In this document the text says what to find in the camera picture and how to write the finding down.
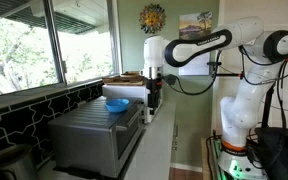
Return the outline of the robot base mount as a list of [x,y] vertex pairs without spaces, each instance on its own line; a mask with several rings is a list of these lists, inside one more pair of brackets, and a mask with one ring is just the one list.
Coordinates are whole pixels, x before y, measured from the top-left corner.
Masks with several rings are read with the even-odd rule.
[[217,165],[231,177],[239,180],[267,180],[268,176],[260,163],[251,162],[247,157],[245,145],[233,145],[223,139],[220,140],[220,153]]

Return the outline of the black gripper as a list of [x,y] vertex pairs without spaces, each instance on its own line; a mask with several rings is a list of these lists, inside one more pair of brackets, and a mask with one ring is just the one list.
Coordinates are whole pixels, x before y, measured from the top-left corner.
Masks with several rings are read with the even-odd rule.
[[150,108],[149,114],[154,115],[160,104],[162,79],[149,79],[146,83],[146,88],[149,90],[148,94],[148,107]]

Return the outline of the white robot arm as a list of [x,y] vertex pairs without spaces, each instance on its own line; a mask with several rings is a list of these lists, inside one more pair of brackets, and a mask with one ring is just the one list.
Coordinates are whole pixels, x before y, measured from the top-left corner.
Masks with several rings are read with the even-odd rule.
[[288,30],[266,31],[263,21],[251,16],[220,25],[196,40],[168,41],[154,35],[144,41],[144,76],[154,80],[157,69],[164,64],[182,67],[199,55],[232,48],[255,59],[237,95],[221,100],[222,150],[232,156],[244,156],[247,131],[258,122],[259,104],[288,59]]

